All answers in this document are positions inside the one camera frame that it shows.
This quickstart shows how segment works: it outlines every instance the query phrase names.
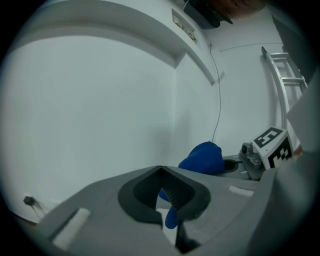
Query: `blue object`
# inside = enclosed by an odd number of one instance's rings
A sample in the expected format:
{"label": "blue object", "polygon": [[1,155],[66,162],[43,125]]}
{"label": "blue object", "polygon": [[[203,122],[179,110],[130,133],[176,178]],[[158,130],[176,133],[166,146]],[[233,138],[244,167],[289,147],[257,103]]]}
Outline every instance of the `blue object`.
{"label": "blue object", "polygon": [[[212,175],[222,173],[225,170],[225,162],[222,158],[221,148],[208,141],[196,146],[178,167],[200,174]],[[161,189],[159,197],[169,202],[163,189]],[[165,218],[165,226],[168,229],[174,229],[177,224],[177,212],[171,206]]]}

